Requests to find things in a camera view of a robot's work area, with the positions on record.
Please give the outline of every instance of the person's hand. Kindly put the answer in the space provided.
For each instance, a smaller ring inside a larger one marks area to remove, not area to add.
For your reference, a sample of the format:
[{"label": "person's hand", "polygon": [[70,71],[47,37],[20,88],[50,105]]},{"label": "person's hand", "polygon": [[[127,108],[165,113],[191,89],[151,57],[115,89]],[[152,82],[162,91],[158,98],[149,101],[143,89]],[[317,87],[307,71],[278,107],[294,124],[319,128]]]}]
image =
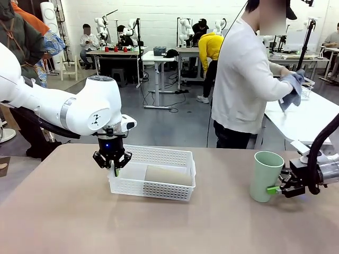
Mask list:
[{"label": "person's hand", "polygon": [[45,54],[43,54],[42,58],[43,58],[43,60],[48,60],[48,59],[51,59],[52,56],[49,53],[45,53]]},{"label": "person's hand", "polygon": [[286,77],[286,76],[291,75],[291,74],[292,74],[292,72],[284,67],[284,68],[281,69],[280,77],[283,78],[283,77]]}]

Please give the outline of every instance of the white wire basket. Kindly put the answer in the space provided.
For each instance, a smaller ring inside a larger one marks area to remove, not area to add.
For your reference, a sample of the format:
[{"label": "white wire basket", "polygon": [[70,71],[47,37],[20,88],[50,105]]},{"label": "white wire basket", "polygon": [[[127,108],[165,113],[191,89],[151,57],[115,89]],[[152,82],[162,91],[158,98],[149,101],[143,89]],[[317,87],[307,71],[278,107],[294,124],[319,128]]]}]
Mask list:
[{"label": "white wire basket", "polygon": [[[111,169],[108,179],[111,193],[143,197],[189,201],[195,188],[195,163],[189,151],[124,145],[132,152],[130,162],[120,170],[118,177]],[[161,167],[190,176],[192,185],[148,182],[145,180],[148,166]]]},{"label": "white wire basket", "polygon": [[301,99],[303,100],[309,100],[309,95],[314,88],[315,82],[305,78],[305,82],[302,83],[302,94],[301,94]]}]

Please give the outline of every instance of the brick wall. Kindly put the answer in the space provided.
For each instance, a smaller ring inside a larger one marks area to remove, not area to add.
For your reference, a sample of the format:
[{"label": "brick wall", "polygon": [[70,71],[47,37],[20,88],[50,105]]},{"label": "brick wall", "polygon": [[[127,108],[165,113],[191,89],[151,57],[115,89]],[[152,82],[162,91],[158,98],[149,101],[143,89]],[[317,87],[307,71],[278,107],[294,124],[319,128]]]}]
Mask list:
[{"label": "brick wall", "polygon": [[[300,29],[309,16],[320,17],[316,32],[321,41],[335,30],[339,18],[335,15],[339,10],[338,0],[317,0],[316,7],[308,7],[301,0],[292,0],[292,7],[298,16],[297,21],[289,22],[290,29]],[[82,25],[88,23],[96,33],[94,19],[119,9],[109,16],[110,31],[116,42],[114,19],[119,24],[127,25],[130,18],[141,19],[142,40],[146,46],[176,46],[176,18],[188,17],[196,23],[200,18],[208,21],[210,28],[215,27],[215,20],[226,18],[231,25],[246,0],[62,0],[66,25],[69,31],[71,48],[74,53],[80,51],[79,39],[83,34]]]}]

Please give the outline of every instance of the yellow hoodie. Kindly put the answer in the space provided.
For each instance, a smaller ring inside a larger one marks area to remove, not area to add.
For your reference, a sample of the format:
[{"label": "yellow hoodie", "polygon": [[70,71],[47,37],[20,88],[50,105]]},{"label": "yellow hoodie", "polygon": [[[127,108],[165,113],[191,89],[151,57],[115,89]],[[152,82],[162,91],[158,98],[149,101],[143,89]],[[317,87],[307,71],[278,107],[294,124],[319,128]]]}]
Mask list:
[{"label": "yellow hoodie", "polygon": [[216,35],[214,32],[203,35],[199,40],[199,57],[202,62],[204,72],[208,69],[207,58],[218,60],[219,52],[224,41],[224,37]]}]

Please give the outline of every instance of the green cup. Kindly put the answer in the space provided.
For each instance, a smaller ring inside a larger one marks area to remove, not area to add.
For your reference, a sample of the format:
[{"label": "green cup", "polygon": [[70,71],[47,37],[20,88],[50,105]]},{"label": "green cup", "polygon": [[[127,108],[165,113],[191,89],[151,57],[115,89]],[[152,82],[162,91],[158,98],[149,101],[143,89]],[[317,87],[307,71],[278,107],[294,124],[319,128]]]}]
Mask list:
[{"label": "green cup", "polygon": [[285,161],[276,153],[267,151],[257,152],[254,158],[255,169],[249,194],[254,200],[265,203],[271,199],[267,188],[275,186]]}]

